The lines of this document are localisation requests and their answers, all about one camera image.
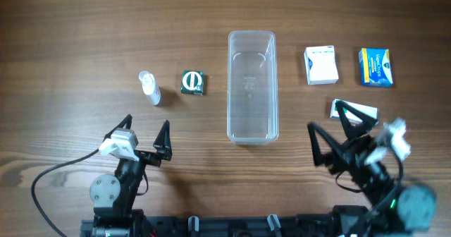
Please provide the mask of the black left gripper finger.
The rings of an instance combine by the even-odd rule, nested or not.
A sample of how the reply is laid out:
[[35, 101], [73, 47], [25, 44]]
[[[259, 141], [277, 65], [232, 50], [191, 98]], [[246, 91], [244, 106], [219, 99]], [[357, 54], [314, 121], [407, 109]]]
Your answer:
[[115, 130], [118, 128], [130, 129], [132, 125], [132, 115], [128, 114], [117, 126], [115, 126], [112, 130], [110, 130], [105, 136], [104, 140], [110, 138]]
[[172, 145], [170, 138], [170, 122], [164, 121], [159, 134], [157, 135], [153, 147], [156, 154], [163, 160], [170, 161], [172, 159]]

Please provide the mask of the white green Panadol box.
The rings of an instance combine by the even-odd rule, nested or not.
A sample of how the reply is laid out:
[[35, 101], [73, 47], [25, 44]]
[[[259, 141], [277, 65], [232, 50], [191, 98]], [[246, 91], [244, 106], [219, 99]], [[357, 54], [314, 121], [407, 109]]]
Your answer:
[[[331, 119], [339, 119], [339, 113], [338, 113], [338, 108], [336, 107], [336, 103], [339, 102], [339, 99], [334, 99], [332, 101], [332, 105], [331, 105], [331, 110], [330, 110], [330, 118]], [[372, 118], [377, 118], [378, 117], [378, 109], [375, 107], [370, 107], [370, 106], [366, 106], [363, 104], [356, 104], [356, 103], [352, 103], [352, 102], [346, 102], [348, 105], [350, 105], [351, 107], [355, 108], [357, 111], [360, 111]], [[358, 124], [361, 123], [362, 120], [357, 117], [355, 114], [351, 113], [348, 109], [343, 109], [346, 117], [349, 119], [350, 123], [353, 124]]]

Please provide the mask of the blue VapoDrops lozenge box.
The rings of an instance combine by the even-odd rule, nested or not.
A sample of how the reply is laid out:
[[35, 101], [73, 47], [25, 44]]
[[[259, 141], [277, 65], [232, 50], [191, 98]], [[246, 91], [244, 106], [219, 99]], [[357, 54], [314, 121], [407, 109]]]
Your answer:
[[361, 48], [359, 51], [359, 67], [363, 86], [393, 86], [389, 49]]

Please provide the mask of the white medicine box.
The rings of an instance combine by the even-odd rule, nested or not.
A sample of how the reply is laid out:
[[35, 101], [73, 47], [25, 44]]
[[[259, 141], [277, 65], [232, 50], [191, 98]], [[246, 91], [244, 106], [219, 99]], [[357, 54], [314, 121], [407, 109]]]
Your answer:
[[333, 45], [307, 47], [304, 51], [304, 62], [308, 85], [335, 84], [338, 81]]

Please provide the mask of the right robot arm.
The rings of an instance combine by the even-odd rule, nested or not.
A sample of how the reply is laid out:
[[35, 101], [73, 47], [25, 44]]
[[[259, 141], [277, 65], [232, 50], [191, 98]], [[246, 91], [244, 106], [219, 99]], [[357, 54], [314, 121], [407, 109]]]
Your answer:
[[324, 165], [339, 178], [347, 172], [356, 185], [353, 193], [362, 193], [371, 208], [336, 206], [331, 212], [333, 236], [411, 236], [427, 231], [436, 210], [435, 191], [423, 184], [405, 186], [404, 160], [411, 146], [404, 135], [407, 125], [396, 118], [384, 123], [373, 137], [378, 119], [355, 109], [345, 101], [335, 107], [346, 141], [338, 142], [320, 125], [307, 125], [315, 166]]

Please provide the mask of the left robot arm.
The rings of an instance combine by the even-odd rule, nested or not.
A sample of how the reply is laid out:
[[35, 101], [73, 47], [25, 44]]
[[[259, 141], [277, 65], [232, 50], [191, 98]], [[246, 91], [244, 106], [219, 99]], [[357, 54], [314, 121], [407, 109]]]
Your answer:
[[99, 146], [102, 155], [119, 159], [113, 174], [96, 178], [89, 195], [93, 202], [94, 219], [84, 221], [81, 236], [156, 236], [141, 209], [134, 209], [135, 198], [142, 181], [147, 181], [146, 166], [161, 166], [163, 160], [172, 158], [170, 122], [164, 121], [154, 143], [154, 151], [137, 149], [138, 139], [131, 129], [132, 116], [127, 115], [108, 132]]

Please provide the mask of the clear plastic container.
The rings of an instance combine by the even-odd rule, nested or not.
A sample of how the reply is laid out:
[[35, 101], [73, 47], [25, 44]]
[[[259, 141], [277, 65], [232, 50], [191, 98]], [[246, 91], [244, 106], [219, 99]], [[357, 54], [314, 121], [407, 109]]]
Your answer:
[[278, 139], [278, 65], [271, 31], [236, 30], [228, 37], [227, 135], [237, 145]]

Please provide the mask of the white spray bottle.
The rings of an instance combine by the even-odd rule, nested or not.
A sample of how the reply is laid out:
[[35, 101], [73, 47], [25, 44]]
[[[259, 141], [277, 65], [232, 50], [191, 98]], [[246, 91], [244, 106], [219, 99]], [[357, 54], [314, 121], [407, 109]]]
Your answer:
[[142, 71], [139, 74], [139, 80], [149, 102], [154, 106], [158, 105], [161, 101], [161, 92], [155, 77], [149, 71]]

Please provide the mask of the dark green square box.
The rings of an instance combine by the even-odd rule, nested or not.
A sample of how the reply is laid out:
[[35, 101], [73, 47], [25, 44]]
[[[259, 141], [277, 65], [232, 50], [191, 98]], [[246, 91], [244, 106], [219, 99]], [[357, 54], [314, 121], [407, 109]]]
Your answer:
[[204, 72], [184, 71], [180, 91], [186, 95], [204, 94]]

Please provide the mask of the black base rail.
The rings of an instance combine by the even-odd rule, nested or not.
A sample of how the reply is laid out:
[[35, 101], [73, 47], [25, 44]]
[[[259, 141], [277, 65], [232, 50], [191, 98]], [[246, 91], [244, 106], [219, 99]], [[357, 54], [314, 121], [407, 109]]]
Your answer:
[[201, 218], [148, 217], [150, 236], [344, 236], [332, 214], [278, 217], [271, 226], [269, 217]]

